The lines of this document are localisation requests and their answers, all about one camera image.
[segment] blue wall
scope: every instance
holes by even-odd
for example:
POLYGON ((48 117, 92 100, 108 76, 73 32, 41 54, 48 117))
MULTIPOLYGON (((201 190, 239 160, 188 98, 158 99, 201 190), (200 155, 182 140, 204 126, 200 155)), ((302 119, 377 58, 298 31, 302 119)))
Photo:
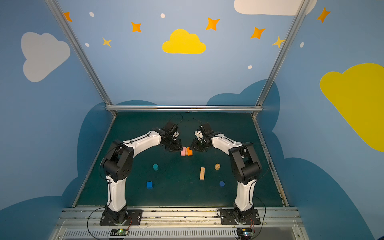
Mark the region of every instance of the blue wall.
MULTIPOLYGON (((383 12, 383 1, 318 0, 258 115, 288 201, 312 240, 384 235, 384 152, 360 138, 319 86, 328 72, 384 66, 383 12), (325 7, 331 13, 322 23, 317 18, 325 7)), ((364 109, 356 114, 370 117, 364 109)))
POLYGON ((69 43, 44 0, 0 2, 0 232, 40 240, 73 203, 112 116, 71 47, 47 77, 29 81, 26 32, 69 43))
POLYGON ((268 77, 279 52, 273 44, 278 36, 285 38, 293 20, 293 16, 239 13, 234 0, 59 3, 70 13, 69 24, 114 104, 140 100, 157 105, 206 105, 218 94, 240 94, 268 77), (220 19, 216 31, 206 30, 208 18, 220 19), (131 22, 141 23, 141 32, 133 32, 131 22), (260 39, 251 39, 255 27, 265 29, 260 39), (163 43, 180 28, 196 34, 206 45, 205 52, 164 52, 163 43), (111 40, 111 47, 103 45, 103 38, 111 40))

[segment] white cloud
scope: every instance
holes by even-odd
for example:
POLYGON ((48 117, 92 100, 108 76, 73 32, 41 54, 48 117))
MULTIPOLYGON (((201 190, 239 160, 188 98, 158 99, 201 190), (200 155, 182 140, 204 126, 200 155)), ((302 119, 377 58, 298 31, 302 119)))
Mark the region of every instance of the white cloud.
POLYGON ((26 58, 24 75, 31 82, 39 82, 60 66, 71 54, 66 42, 58 41, 49 33, 24 33, 22 51, 26 58))
MULTIPOLYGON (((310 13, 317 0, 310 0, 306 14, 310 13)), ((265 14, 294 16, 301 0, 235 0, 235 10, 242 14, 265 14)))

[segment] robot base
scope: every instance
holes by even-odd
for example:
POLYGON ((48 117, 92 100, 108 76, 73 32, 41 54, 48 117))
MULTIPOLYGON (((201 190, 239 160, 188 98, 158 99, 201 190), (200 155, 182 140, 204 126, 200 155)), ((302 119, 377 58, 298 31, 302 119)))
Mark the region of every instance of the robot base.
POLYGON ((118 212, 114 212, 108 207, 103 211, 100 220, 100 226, 137 226, 141 222, 142 210, 127 210, 122 208, 118 212))
POLYGON ((218 209, 220 212, 221 225, 260 225, 260 217, 257 209, 253 207, 247 211, 240 212, 238 209, 218 209))

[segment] green table surface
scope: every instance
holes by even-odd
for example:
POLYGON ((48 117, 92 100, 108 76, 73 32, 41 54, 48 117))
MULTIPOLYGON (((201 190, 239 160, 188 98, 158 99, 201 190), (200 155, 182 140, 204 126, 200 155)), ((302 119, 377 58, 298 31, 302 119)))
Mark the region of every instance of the green table surface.
MULTIPOLYGON (((99 175, 99 165, 114 140, 130 140, 146 134, 154 127, 162 128, 175 113, 168 112, 120 112, 106 138, 100 155, 79 197, 77 205, 105 205, 108 199, 107 181, 99 175)), ((260 143, 252 118, 248 113, 181 113, 179 137, 183 146, 190 146, 198 119, 209 122, 214 131, 238 142, 260 143)), ((178 123, 180 115, 173 122, 178 123)), ((262 146, 254 144, 262 163, 264 174, 268 169, 262 146)), ((193 152, 181 156, 180 152, 167 152, 155 146, 134 158, 131 174, 126 181, 125 196, 128 206, 199 206, 232 207, 237 194, 237 181, 232 174, 229 156, 216 148, 207 152, 193 152), (215 164, 221 168, 215 170, 215 164), (159 169, 153 170, 153 164, 159 169), (205 167, 205 180, 200 180, 200 168, 205 167), (147 182, 153 189, 147 189, 147 182)), ((255 185, 254 196, 267 207, 282 207, 270 170, 255 185)), ((262 203, 254 199, 255 207, 262 203)))

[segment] star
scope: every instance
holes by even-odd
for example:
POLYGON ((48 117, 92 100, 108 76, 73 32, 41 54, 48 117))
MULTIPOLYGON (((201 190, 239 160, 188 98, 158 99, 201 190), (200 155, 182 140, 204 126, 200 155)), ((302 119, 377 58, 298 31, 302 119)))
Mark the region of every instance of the star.
POLYGON ((324 22, 325 18, 328 16, 328 14, 330 14, 331 12, 328 12, 327 10, 323 10, 323 12, 321 13, 321 15, 317 18, 317 20, 321 20, 321 23, 324 22))
POLYGON ((258 29, 258 28, 255 28, 255 32, 254 32, 253 35, 251 36, 251 39, 253 39, 253 38, 258 38, 258 39, 260 39, 260 38, 262 37, 262 33, 263 33, 264 30, 265 30, 265 28, 264 28, 264 29, 258 29))
POLYGON ((68 13, 64 13, 64 16, 65 16, 65 18, 66 18, 68 21, 72 22, 72 19, 70 18, 70 12, 68 12, 68 13))
POLYGON ((274 43, 274 44, 272 44, 272 46, 273 46, 273 45, 277 45, 277 46, 279 46, 279 48, 280 48, 281 43, 284 42, 284 41, 285 41, 285 39, 281 40, 281 39, 280 39, 280 36, 278 36, 278 37, 277 37, 277 42, 274 43))
POLYGON ((220 19, 212 20, 208 18, 208 26, 206 30, 213 29, 216 31, 216 24, 219 22, 220 19))
POLYGON ((110 41, 112 41, 112 40, 107 41, 107 40, 105 40, 104 38, 103 38, 103 40, 104 40, 103 45, 108 45, 109 47, 111 47, 111 46, 109 45, 109 43, 110 43, 110 41))
POLYGON ((141 30, 140 30, 141 23, 134 24, 133 22, 131 22, 131 24, 133 26, 132 32, 137 31, 137 32, 141 33, 141 30))

